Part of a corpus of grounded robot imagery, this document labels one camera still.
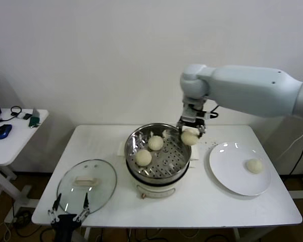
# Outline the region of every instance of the small device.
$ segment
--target small device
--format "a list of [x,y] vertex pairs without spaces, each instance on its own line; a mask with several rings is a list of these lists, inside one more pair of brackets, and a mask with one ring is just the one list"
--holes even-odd
[[12,125],[2,125],[0,126],[0,140],[8,136],[9,132],[12,129]]

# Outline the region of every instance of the steamed bun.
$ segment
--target steamed bun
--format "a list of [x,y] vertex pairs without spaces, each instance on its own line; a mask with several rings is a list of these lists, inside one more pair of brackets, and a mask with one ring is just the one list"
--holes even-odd
[[181,140],[185,145],[196,145],[199,131],[196,129],[185,129],[181,134]]
[[136,153],[136,163],[139,166],[147,166],[152,161],[152,155],[148,150],[139,150]]
[[155,135],[148,140],[148,147],[151,150],[160,150],[162,149],[163,145],[164,145],[164,140],[160,136]]
[[254,174],[259,174],[264,170],[263,163],[258,159],[251,159],[246,163],[247,169]]

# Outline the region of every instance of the black cable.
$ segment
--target black cable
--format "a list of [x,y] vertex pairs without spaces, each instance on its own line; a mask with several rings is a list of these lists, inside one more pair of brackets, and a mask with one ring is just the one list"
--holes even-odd
[[13,222],[13,228],[16,229],[16,234],[21,237],[21,238],[28,238],[31,237],[33,234],[35,234],[37,231],[41,229],[42,226],[39,226],[34,232],[28,234],[28,235],[23,235],[20,234],[18,229],[19,228],[24,228],[26,227],[30,222],[31,222],[31,215],[32,213],[29,210],[24,210],[20,213],[18,213],[18,216],[15,216],[15,206],[14,206],[14,200],[12,200],[12,214],[13,218],[16,218],[17,221]]
[[[18,108],[19,109],[19,112],[14,112],[13,109],[14,108]],[[19,114],[21,114],[22,112],[22,108],[20,106],[12,106],[10,108],[10,112],[11,112],[11,115],[14,113],[13,117],[9,118],[9,119],[2,119],[0,118],[0,122],[5,122],[5,121],[10,121],[12,120],[13,118],[17,117]]]
[[151,241],[151,240],[164,240],[164,241],[168,242],[168,239],[163,238],[163,237],[149,238],[148,233],[147,233],[147,229],[145,231],[145,234],[146,234],[146,239],[149,240],[149,241]]
[[30,234],[28,235],[23,235],[23,234],[20,234],[18,232],[18,230],[16,229],[16,234],[21,237],[21,238],[28,238],[28,237],[31,237],[32,235],[34,235],[36,232],[38,232],[40,229],[41,229],[42,226],[39,226],[34,232],[31,232]]
[[127,238],[128,238],[128,241],[131,242],[131,238],[130,238],[131,234],[130,234],[130,232],[129,232],[129,229],[126,229],[126,231],[127,231]]
[[291,171],[288,175],[292,175],[292,173],[293,173],[293,171],[296,169],[296,167],[297,167],[299,161],[302,159],[302,156],[303,156],[303,149],[302,149],[301,155],[299,156],[299,158],[298,158],[298,160],[297,160],[295,166],[293,167],[292,171]]
[[100,236],[99,242],[103,242],[103,228],[101,228],[101,236]]
[[140,242],[140,240],[137,238],[137,231],[138,231],[138,229],[135,229],[135,240],[136,240],[136,242]]
[[44,230],[40,233],[40,235],[39,235],[40,242],[44,242],[44,240],[43,240],[43,238],[42,238],[42,236],[44,235],[44,233],[46,233],[47,231],[50,231],[50,230],[52,230],[52,229],[53,229],[52,227],[49,227],[49,228],[44,229]]
[[217,110],[217,108],[220,107],[219,105],[217,105],[214,109],[212,109],[210,112],[214,112],[215,110]]
[[208,242],[208,241],[211,240],[212,238],[216,238],[216,237],[222,237],[222,238],[224,238],[227,242],[230,242],[230,240],[229,240],[226,236],[224,236],[223,234],[213,234],[213,235],[207,237],[206,240],[204,240],[204,242]]
[[210,118],[217,118],[217,117],[219,117],[219,114],[217,112],[215,112],[215,110],[217,110],[218,107],[219,107],[219,105],[217,105],[214,109],[212,109],[210,111]]

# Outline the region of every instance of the wooden floor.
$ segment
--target wooden floor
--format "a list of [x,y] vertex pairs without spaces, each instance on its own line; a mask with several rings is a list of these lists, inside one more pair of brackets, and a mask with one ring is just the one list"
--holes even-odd
[[[48,183],[49,176],[33,176],[33,175],[20,175],[18,178],[13,181],[13,184],[19,188],[22,189],[24,185],[30,184],[33,185],[34,189],[29,194],[30,198],[39,199],[42,192],[45,189],[46,184]],[[290,179],[286,182],[286,185],[289,190],[297,190],[297,189],[303,189],[303,184],[298,179]],[[303,216],[303,200],[296,200],[296,205],[299,208],[302,216]],[[11,208],[12,200],[11,198],[5,194],[2,193],[0,196],[0,223],[3,222],[6,214]],[[19,229],[19,234],[27,235],[31,232],[35,231],[38,228],[37,225],[30,223],[25,228]],[[44,230],[45,226],[43,226],[38,232],[36,232],[34,235],[28,237],[28,238],[21,238],[16,234],[16,230],[12,228],[11,230],[11,238],[10,241],[17,242],[28,242],[28,241],[40,241],[39,235],[42,230]],[[4,225],[0,226],[0,241],[3,241],[4,233],[6,232],[6,227]],[[155,232],[157,232],[156,229],[148,229],[148,236],[151,237]],[[182,233],[184,233],[186,236],[194,235],[197,230],[193,229],[184,229],[181,230]],[[89,241],[95,242],[96,237],[101,233],[101,229],[94,228],[91,230]],[[133,229],[131,231],[131,241],[135,242],[135,235],[138,238],[138,240],[147,241],[145,238],[145,229]],[[163,229],[158,237],[165,237],[169,242],[181,242],[181,241],[205,241],[209,236],[213,234],[222,234],[226,236],[230,242],[235,241],[233,236],[232,229],[201,229],[196,237],[188,239],[185,238],[179,230],[177,229]],[[47,232],[43,236],[44,242],[51,242],[54,241],[54,234],[51,231]],[[127,241],[127,232],[126,229],[104,229],[103,232],[103,241],[109,242],[109,241],[118,241],[118,242],[125,242]],[[208,242],[226,242],[227,240],[220,237],[215,237],[213,239],[208,240]],[[283,241],[283,242],[303,242],[303,223],[301,225],[297,226],[283,226],[275,229],[274,231],[270,232],[268,235],[263,237],[261,239],[262,242],[275,242],[275,241]]]

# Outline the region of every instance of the robotic arm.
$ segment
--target robotic arm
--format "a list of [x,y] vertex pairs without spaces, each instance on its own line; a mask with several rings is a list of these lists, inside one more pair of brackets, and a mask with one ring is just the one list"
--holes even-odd
[[205,65],[188,66],[180,80],[184,93],[183,113],[177,123],[205,133],[203,111],[207,99],[219,106],[262,117],[298,115],[303,117],[303,82],[271,68]]

